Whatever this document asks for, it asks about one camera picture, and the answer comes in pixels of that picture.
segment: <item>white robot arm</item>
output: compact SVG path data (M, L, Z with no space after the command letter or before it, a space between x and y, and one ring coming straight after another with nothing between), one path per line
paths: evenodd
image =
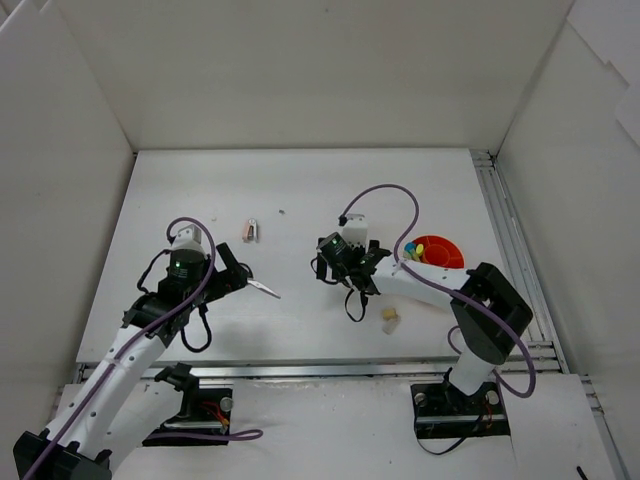
M142 287L150 266L138 282L144 295L125 312L115 341L74 400L62 406L39 435L25 432L16 442L13 451L20 478L108 480L165 420L188 415L199 381L184 364L165 368L135 403L124 409L123 405L194 309L203 314L207 303L249 284L266 289L249 278L248 269L224 243L216 251L226 269L216 270L202 249L201 236L200 228L192 224L170 238L172 248L161 252L170 255L170 263L158 291Z
M402 268L402 263L427 281L484 304L518 336L524 333L533 318L522 297L493 265L482 263L476 269L462 270L405 259L396 261L391 252L381 249L376 241L370 242L365 250L367 223L363 215L344 217L341 233L335 232L319 240L317 278L326 282L329 267L332 280L360 291L363 302L367 295L394 294L452 310L467 349L448 374L447 381L467 397L475 394L490 372L506 361L514 342L484 314L425 285Z

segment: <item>white tabletop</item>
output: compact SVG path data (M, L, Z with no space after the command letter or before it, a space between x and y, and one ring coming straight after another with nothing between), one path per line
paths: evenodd
M256 279L282 295L275 300L245 288L209 306L213 344L188 352L177 338L161 360L213 363L311 363L324 360L389 360L453 355L446 333L451 312L400 297L373 297L367 317L352 323L346 291L315 279L309 261L318 237L337 230L337 217L360 191L399 183L420 202L410 235L449 238L466 266L481 261L502 269L500 252L470 154L463 149L148 151L136 161L77 361L102 359L139 296L135 288L150 259L167 247L164 232L178 216L200 219L218 242L227 242ZM377 191L353 212L364 213L370 238L392 248L412 218L411 201L399 191ZM258 220L260 242L245 244L247 219ZM166 259L147 279L153 289ZM402 321L382 331L380 310L393 306ZM204 342L197 315L187 327L193 345Z
M523 389L526 376L508 375ZM591 480L614 478L580 379L542 375L522 400L503 391L511 436L472 438L434 457L413 432L410 385L416 379L235 381L232 431L262 428L256 441L226 447L138 448L115 479L237 478L315 480ZM79 385L65 387L67 405ZM139 385L127 402L137 400ZM452 440L423 441L440 451Z

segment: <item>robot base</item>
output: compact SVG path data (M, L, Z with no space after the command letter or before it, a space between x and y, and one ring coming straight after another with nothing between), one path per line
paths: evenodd
M413 426L418 439L511 433L494 382L485 382L472 397L461 396L459 392L458 396L452 395L451 388L446 382L411 385Z
M196 395L191 399L191 408L187 415L176 415L164 422L153 433L180 433L180 434L204 434L204 435L226 435L228 427L223 426L220 420L211 413L210 406L224 405L225 402L232 405L233 390L231 388L200 387ZM220 415L230 422L231 412L229 410L219 411ZM142 442L145 447L192 447L202 445L227 445L227 441L218 440L196 440L190 438L162 438L147 439Z

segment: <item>purple cable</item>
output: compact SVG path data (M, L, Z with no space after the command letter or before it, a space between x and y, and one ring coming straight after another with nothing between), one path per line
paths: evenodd
M243 430L242 432L229 435L206 435L203 433L154 433L147 437L147 440L159 440L162 438L190 438L193 440L208 440L212 442L249 442L257 440L264 435L259 428Z
M402 233L402 235L400 235L400 237L396 241L395 246L393 247L393 257L394 257L396 262L399 262L400 261L400 256L398 255L398 250L400 248L400 245L401 245L402 241L405 239L405 237L409 234L409 232L413 229L413 227L415 227L416 223L418 223L418 217L420 216L420 205L418 204L418 199L411 192L411 190L409 190L406 187L403 187L402 185L397 185L395 183L382 183L380 185L374 185L373 187L369 187L366 190L364 190L363 192L359 193L353 200L351 200L349 205L347 205L347 208L345 208L344 212L342 212L342 215L346 215L347 213L349 213L349 210L351 210L351 207L353 207L353 205L355 205L355 203L358 200L360 200L362 197L364 197L367 193L372 192L374 190L379 190L381 188L395 188L396 190L403 191L404 193L409 195L409 197L413 201L413 205L415 207L415 213L414 213L414 216L413 216L413 220L411 221L411 223L409 224L407 229ZM493 313L491 310L489 310L487 307L485 307L481 303L476 302L474 299L467 297L466 295L458 292L457 290L452 290L452 289L444 287L444 286L442 286L442 285L440 285L438 283L432 282L431 280L427 280L426 278L421 277L417 272L412 270L406 263L401 262L400 266L409 275L411 275L413 278L415 278L419 282L424 283L425 285L427 285L427 286L429 286L431 288L435 288L436 290L439 290L439 291L441 291L443 293L446 293L447 295L450 295L453 298L455 298L457 300L460 300L460 301L466 303L467 305L472 306L477 311L479 311L483 315L487 316L490 320L492 320L494 323L496 323L500 328L502 328L505 331L505 333L509 336L509 338L511 338L511 340L513 340L513 342L518 346L520 351L522 351L522 355L524 356L524 361L526 362L527 369L529 370L529 387L527 388L526 391L519 392L519 391L515 390L511 385L507 384L501 377L496 376L496 378L498 379L498 381L501 383L501 385L505 389L507 389L509 392L511 392L516 397L528 398L533 394L533 391L536 388L536 370L535 370L535 367L533 365L533 359L531 358L531 355L529 354L529 351L527 350L527 347L525 346L524 342L520 339L518 334L516 332L514 332L513 329L504 320L502 320L500 317L498 317L495 313Z
M170 238L171 229L179 222L191 222L194 225L198 226L204 232L205 236L207 237L207 240L209 241L209 245L211 247L211 261L209 262L209 269L207 270L207 273L205 274L198 288L196 288L196 290L188 298L186 298L180 305L170 310L169 312L165 313L158 319L154 320L145 328L140 330L137 334L135 334L133 337L131 337L129 341L125 343L122 346L122 348L118 350L118 352L115 354L114 358L117 360L120 360L125 355L127 350L129 350L129 348L131 348L131 346L140 339L140 337L145 335L150 330L153 330L158 326L162 325L163 323L165 323L166 321L170 320L175 314L179 313L182 309L187 307L193 300L197 298L198 295L200 295L200 293L202 293L202 290L204 290L204 287L207 285L207 282L211 278L211 275L213 273L214 263L216 260L216 245L215 245L215 242L213 241L213 237L211 236L211 232L209 232L207 227L205 227L202 223L200 223L195 218L180 217L172 221L167 227L167 238ZM30 480L31 478L34 477L38 468L40 468L40 466L45 461L47 456L49 456L49 454L56 447L58 442L69 431L69 429L71 428L73 423L76 421L80 413L82 413L84 408L89 404L89 402L96 395L98 390L102 388L102 386L105 384L105 382L107 381L107 379L109 378L109 376L111 375L114 369L115 369L114 364L110 364L107 366L106 370L102 373L98 381L96 381L95 385L91 388L91 390L89 390L89 393L87 393L87 396L82 399L82 401L78 404L78 407L71 414L67 422L62 426L62 428L56 434L56 436L53 437L53 439L49 442L49 445L47 445L47 447L42 451L42 453L36 459L36 461L33 462L33 465L31 465L31 468L27 470L27 473L24 475L23 480Z

